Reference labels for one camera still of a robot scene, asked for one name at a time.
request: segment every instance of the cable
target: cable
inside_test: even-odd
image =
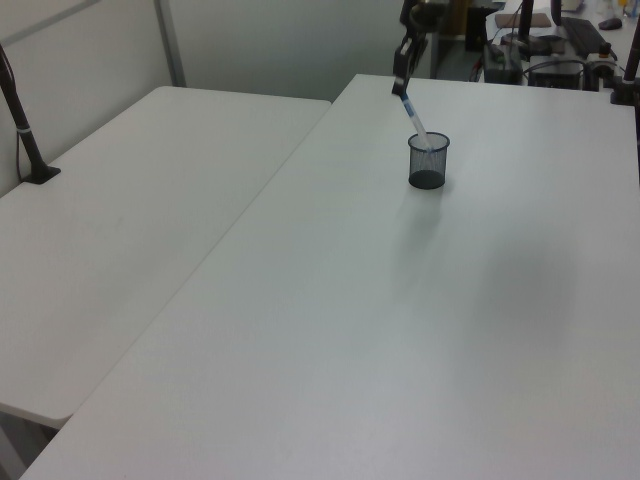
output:
[[[480,57],[476,63],[473,64],[473,67],[471,67],[471,72],[469,72],[469,81],[470,82],[477,82],[478,81],[478,73],[480,72],[480,69],[482,68],[482,57]]]
[[[534,65],[533,67],[529,67],[526,70],[524,70],[522,72],[522,74],[527,74],[529,72],[532,72],[534,70],[538,70],[539,68],[545,68],[545,67],[550,67],[552,65],[559,65],[561,63],[577,63],[582,65],[582,69],[584,70],[584,67],[586,65],[585,62],[581,61],[581,60],[550,60],[548,62],[542,62],[542,63],[538,63],[537,65]]]
[[[511,15],[511,18],[509,19],[509,21],[507,22],[507,25],[509,25],[509,23],[514,22],[513,26],[515,26],[515,19],[516,19],[516,15],[518,15],[518,12],[520,11],[520,9],[522,8],[522,2],[520,2],[520,5],[518,6],[518,9],[513,12],[513,15]],[[487,43],[489,45],[491,45],[493,43],[493,41],[496,39],[496,37],[498,36],[498,34],[500,33],[500,30],[502,30],[504,27],[500,27],[498,28],[498,31],[496,32],[496,34],[493,36],[493,38],[488,41]]]
[[[16,172],[18,172],[18,181],[22,183],[22,175],[20,174],[20,134],[16,132]]]

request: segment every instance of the white table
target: white table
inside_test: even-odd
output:
[[[421,191],[391,85],[356,77],[25,480],[636,477],[630,109],[412,80],[452,142]]]
[[[0,199],[0,411],[63,425],[328,106],[160,88]]]

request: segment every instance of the mesh pen holder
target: mesh pen holder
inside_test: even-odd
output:
[[[431,190],[444,185],[444,173],[447,167],[447,148],[450,141],[446,135],[427,132],[429,143],[433,147],[427,150],[418,138],[409,138],[411,148],[409,183],[416,188]]]

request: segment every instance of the black cable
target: black cable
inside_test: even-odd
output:
[[[18,172],[18,181],[22,183],[22,175],[20,174],[20,134],[16,132],[16,172]]]
[[[507,25],[509,25],[509,23],[514,22],[514,26],[515,26],[515,19],[516,19],[516,15],[518,15],[518,12],[520,11],[520,9],[522,8],[522,2],[520,2],[520,5],[518,6],[518,9],[513,13],[513,15],[511,15],[511,18],[509,19],[509,21],[507,22]],[[498,36],[498,34],[500,33],[500,30],[502,30],[504,27],[500,27],[498,28],[498,31],[496,32],[496,34],[493,36],[493,38],[487,42],[488,45],[491,45],[493,43],[493,41],[496,39],[496,37]]]
[[[561,63],[577,63],[579,65],[582,65],[582,69],[584,70],[584,67],[586,65],[586,63],[584,63],[581,60],[550,60],[548,62],[542,62],[542,63],[538,63],[537,65],[534,65],[533,67],[529,67],[526,70],[524,70],[522,72],[522,74],[527,74],[529,72],[532,72],[534,70],[538,70],[539,68],[545,68],[545,67],[550,67],[552,65],[559,65]]]

